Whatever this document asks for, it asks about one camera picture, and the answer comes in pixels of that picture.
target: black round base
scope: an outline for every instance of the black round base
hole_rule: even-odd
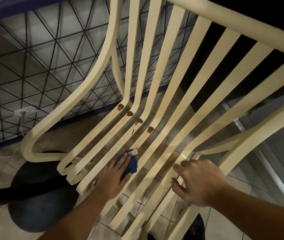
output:
[[[61,177],[56,170],[58,163],[59,161],[26,162],[18,170],[11,186],[39,183]],[[76,185],[66,184],[42,195],[9,203],[8,210],[13,222],[19,228],[27,232],[44,232],[74,208],[78,196]]]

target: wall socket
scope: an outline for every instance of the wall socket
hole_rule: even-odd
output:
[[[28,106],[28,107],[25,107],[25,108],[17,109],[15,111],[13,111],[13,113],[22,117],[23,112],[25,112],[25,116],[27,116],[29,114],[32,114],[32,113],[35,113],[35,112],[38,112],[38,111],[39,110],[36,107]]]

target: cream plastic chair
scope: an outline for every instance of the cream plastic chair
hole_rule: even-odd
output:
[[[156,70],[152,80],[151,88],[147,98],[147,102],[142,115],[136,120],[134,125],[116,142],[116,144],[108,151],[108,153],[93,167],[92,170],[87,172],[85,166],[90,163],[92,158],[108,143],[108,141],[122,128],[122,126],[132,119],[132,116],[137,112],[141,102],[141,95],[143,92],[144,80],[152,52],[152,45],[154,41],[157,20],[159,17],[162,0],[151,0],[148,13],[148,21],[145,31],[144,46],[141,56],[141,64],[138,73],[136,96],[134,103],[130,106],[130,111],[125,114],[120,121],[113,126],[113,128],[82,158],[78,158],[78,162],[74,162],[74,158],[89,142],[92,141],[116,116],[120,111],[129,104],[129,92],[132,78],[132,67],[134,50],[136,43],[136,30],[137,20],[139,14],[140,0],[130,0],[129,11],[129,28],[128,28],[128,48],[127,48],[127,69],[125,75],[125,85],[123,85],[120,78],[118,69],[118,62],[115,49],[115,39],[117,34],[117,27],[119,22],[119,12],[122,0],[111,0],[111,14],[110,24],[107,31],[107,37],[105,39],[101,55],[99,56],[97,63],[93,70],[76,89],[59,107],[57,107],[52,113],[50,113],[44,120],[36,125],[24,138],[22,142],[22,154],[24,157],[33,162],[61,160],[57,167],[57,170],[62,175],[67,175],[67,180],[70,184],[76,184],[77,191],[79,193],[85,193],[89,190],[90,183],[96,178],[98,173],[109,162],[109,160],[116,155],[118,149],[121,148],[137,131],[138,128],[143,125],[146,118],[150,114],[153,102],[157,90],[160,85],[161,78],[164,73],[165,66],[168,62],[170,52],[172,50],[174,41],[176,39],[180,24],[182,22],[185,10],[190,10],[198,14],[198,18],[193,27],[192,33],[188,39],[186,47],[181,55],[180,61],[176,67],[176,70],[169,83],[168,89],[164,94],[164,98],[161,101],[160,107],[156,112],[154,119],[150,126],[141,134],[141,136],[131,146],[132,149],[139,148],[143,142],[152,134],[153,130],[159,125],[164,112],[168,108],[170,101],[173,98],[187,68],[189,67],[194,55],[196,54],[208,28],[212,21],[226,27],[223,35],[220,37],[216,46],[210,53],[209,57],[203,64],[199,73],[195,77],[194,81],[188,88],[188,91],[183,96],[176,110],[168,120],[165,127],[160,134],[151,143],[149,148],[141,155],[138,161],[138,168],[144,166],[150,156],[155,152],[162,140],[167,136],[172,127],[178,121],[180,116],[195,98],[197,93],[203,87],[205,82],[209,79],[217,66],[230,51],[232,46],[238,40],[241,34],[248,36],[257,43],[251,48],[251,50],[244,56],[244,58],[238,63],[233,71],[227,76],[227,78],[220,84],[220,86],[212,93],[208,100],[201,106],[201,108],[194,114],[194,116],[188,121],[188,123],[182,128],[182,130],[173,139],[170,145],[165,149],[163,154],[157,160],[152,169],[144,177],[142,182],[137,186],[132,195],[119,209],[117,214],[109,223],[110,227],[116,229],[124,218],[129,214],[134,203],[140,198],[148,185],[152,182],[153,178],[159,172],[161,167],[168,160],[174,149],[179,145],[188,133],[191,132],[203,119],[206,117],[266,56],[272,52],[273,49],[278,49],[284,52],[284,31],[261,23],[257,20],[241,15],[227,8],[221,7],[207,0],[168,0],[172,2],[173,9],[168,23],[166,35],[163,41],[163,45],[160,51],[159,60],[157,62]],[[36,140],[45,133],[52,125],[54,125],[60,118],[63,117],[72,107],[88,92],[92,85],[97,81],[98,77],[102,73],[106,64],[111,57],[112,70],[115,73],[117,84],[120,91],[123,92],[123,100],[118,106],[113,109],[84,139],[68,154],[33,154],[32,147]],[[193,139],[183,150],[176,162],[180,163],[182,160],[188,158],[192,151],[200,145],[202,142],[213,136],[215,133],[223,129],[241,114],[251,109],[253,106],[264,100],[271,95],[277,89],[284,85],[284,64],[273,72],[268,78],[266,78],[255,89],[242,98],[235,106],[222,115],[217,121],[210,125],[206,130],[200,133]],[[250,150],[257,146],[261,141],[270,136],[272,133],[284,126],[284,107],[279,109],[273,115],[268,117],[265,121],[254,127],[253,129],[239,134],[235,137],[229,138],[216,145],[208,147],[205,150],[197,152],[194,158],[198,158],[201,154],[216,153],[219,151],[229,150],[227,155],[220,162],[220,167],[224,173],[228,173]],[[124,186],[122,192],[127,188],[130,182],[134,179],[136,174],[133,174],[129,182]],[[122,234],[122,239],[132,239],[139,230],[142,228],[142,238],[146,237],[146,234],[164,207],[168,204],[169,200],[173,196],[172,190],[170,190],[171,177],[177,177],[174,170],[171,168],[152,194],[142,211],[134,219],[132,224]],[[105,216],[112,206],[117,205],[117,199],[121,193],[113,200],[109,201],[104,207],[101,215]],[[199,211],[198,207],[190,206],[180,215],[179,220],[173,226],[171,232],[167,234],[166,239],[181,239],[188,227],[193,222]]]

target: hand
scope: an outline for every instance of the hand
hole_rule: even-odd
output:
[[[228,186],[221,169],[210,160],[182,161],[181,165],[174,164],[176,171],[184,180],[185,188],[172,178],[172,190],[184,201],[197,205],[209,206],[212,198]]]
[[[115,198],[123,189],[124,185],[131,177],[131,173],[128,173],[122,180],[121,176],[128,166],[131,158],[127,153],[124,153],[120,161],[114,166],[115,161],[112,161],[106,170],[104,170],[98,178],[95,186],[95,191],[104,196],[106,201]]]

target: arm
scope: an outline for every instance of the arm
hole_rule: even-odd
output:
[[[55,225],[49,227],[39,240],[87,240],[106,202],[116,197],[130,179],[131,174],[128,173],[120,180],[129,162],[130,157],[124,153],[115,166],[115,161],[110,163],[90,195]]]
[[[172,178],[172,189],[184,201],[211,206],[252,240],[284,239],[284,207],[230,186],[220,168],[209,160],[182,161],[173,169],[184,179],[186,187]]]

